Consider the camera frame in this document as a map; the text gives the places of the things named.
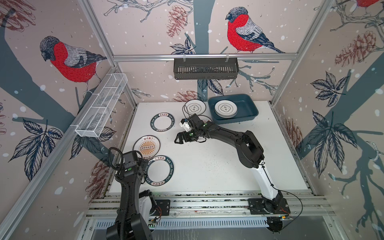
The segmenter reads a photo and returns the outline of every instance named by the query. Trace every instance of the plate with black rim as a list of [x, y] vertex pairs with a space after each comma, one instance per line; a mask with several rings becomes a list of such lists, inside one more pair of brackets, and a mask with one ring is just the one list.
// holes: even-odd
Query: plate with black rim
[[165, 132], [175, 124], [175, 118], [170, 113], [159, 113], [151, 119], [151, 128], [156, 132]]
[[167, 183], [174, 173], [173, 161], [164, 155], [158, 155], [148, 161], [144, 170], [145, 181], [152, 186], [161, 186]]

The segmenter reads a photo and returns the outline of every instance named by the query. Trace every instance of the stack of plates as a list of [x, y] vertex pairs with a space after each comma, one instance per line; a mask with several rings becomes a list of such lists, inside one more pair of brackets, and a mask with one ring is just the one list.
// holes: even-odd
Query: stack of plates
[[216, 103], [215, 112], [222, 118], [233, 118], [237, 114], [237, 106], [234, 102], [221, 100]]

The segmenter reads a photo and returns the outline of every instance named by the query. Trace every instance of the bird illustration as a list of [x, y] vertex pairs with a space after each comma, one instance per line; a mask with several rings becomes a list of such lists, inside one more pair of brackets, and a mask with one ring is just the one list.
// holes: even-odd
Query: bird illustration
[[232, 8], [225, 19], [228, 20], [228, 41], [237, 49], [236, 53], [240, 51], [252, 53], [261, 48], [284, 53], [265, 36], [263, 30], [248, 16], [248, 11], [244, 7]]
[[96, 75], [98, 64], [107, 59], [100, 54], [91, 53], [84, 48], [72, 47], [60, 42], [53, 36], [48, 36], [40, 43], [40, 51], [44, 61], [51, 63], [68, 80], [76, 83], [87, 83], [87, 90], [83, 92], [92, 93], [88, 90], [88, 81]]
[[350, 12], [352, 12], [351, 14], [353, 14], [353, 12], [356, 10], [357, 7], [363, 7], [363, 8], [365, 8], [365, 14], [364, 14], [364, 16], [365, 16], [365, 15], [370, 14], [367, 12], [367, 7], [371, 6], [374, 3], [377, 3], [379, 0], [345, 0], [341, 3], [339, 3], [339, 5], [342, 5], [342, 4], [349, 2], [349, 1], [355, 2], [355, 4], [353, 4], [351, 9], [349, 10]]

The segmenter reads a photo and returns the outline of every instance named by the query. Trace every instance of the white table surface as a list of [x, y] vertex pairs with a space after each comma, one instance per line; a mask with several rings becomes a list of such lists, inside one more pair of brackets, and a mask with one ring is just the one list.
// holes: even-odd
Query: white table surface
[[[264, 149], [265, 166], [276, 188], [307, 190], [268, 102], [254, 101], [254, 103], [259, 110], [259, 115], [254, 120], [220, 126], [233, 131], [250, 130], [254, 133]], [[162, 186], [144, 183], [140, 191], [149, 189], [152, 192], [173, 192], [174, 194], [260, 191], [250, 169], [240, 163], [236, 149], [231, 145], [217, 139], [207, 139], [205, 143], [174, 143], [177, 133], [184, 130], [179, 126], [179, 122], [184, 118], [181, 110], [184, 104], [139, 103], [123, 153], [131, 151], [133, 144], [142, 136], [154, 135], [161, 144], [157, 155], [168, 156], [174, 163], [174, 174], [169, 182]], [[166, 132], [156, 132], [151, 129], [150, 121], [153, 116], [163, 112], [172, 114], [175, 117], [175, 124]], [[208, 105], [202, 115], [211, 118]], [[121, 193], [121, 185], [115, 179], [109, 193]]]

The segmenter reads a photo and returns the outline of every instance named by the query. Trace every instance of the wallpaper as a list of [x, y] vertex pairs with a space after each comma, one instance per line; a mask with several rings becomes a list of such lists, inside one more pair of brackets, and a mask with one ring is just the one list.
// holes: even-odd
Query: wallpaper
[[113, 53], [134, 55], [296, 52], [321, 0], [90, 2]]
[[2, 221], [110, 67], [77, 1], [0, 0], [0, 21]]
[[337, 0], [276, 105], [350, 239], [384, 239], [383, 11]]
[[64, 154], [11, 239], [77, 238], [89, 205], [104, 194], [108, 185], [108, 148], [121, 146], [132, 111], [126, 95], [122, 94], [98, 141], [78, 135], [74, 138], [72, 147]]
[[173, 61], [121, 62], [137, 102], [206, 101], [210, 97], [248, 94], [254, 101], [272, 99], [290, 60], [239, 61], [236, 79], [176, 80]]

